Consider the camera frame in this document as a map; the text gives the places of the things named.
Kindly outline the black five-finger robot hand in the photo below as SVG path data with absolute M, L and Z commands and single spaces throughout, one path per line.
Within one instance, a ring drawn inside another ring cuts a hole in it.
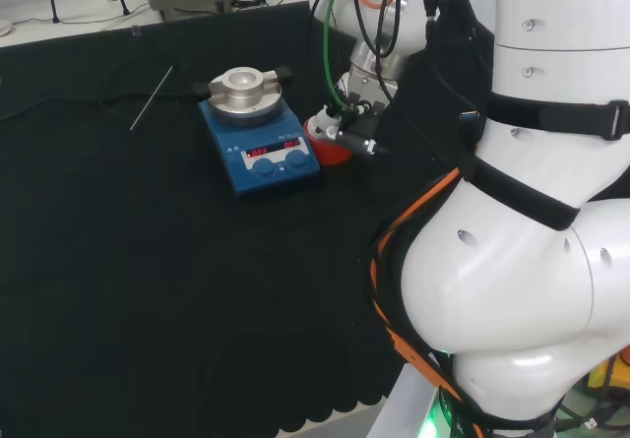
M 307 123 L 308 134 L 319 143 L 349 150 L 352 155 L 373 157 L 391 154 L 378 142 L 376 130 L 388 103 L 376 89 L 376 78 L 363 71 L 342 74 L 335 85 L 336 97 Z

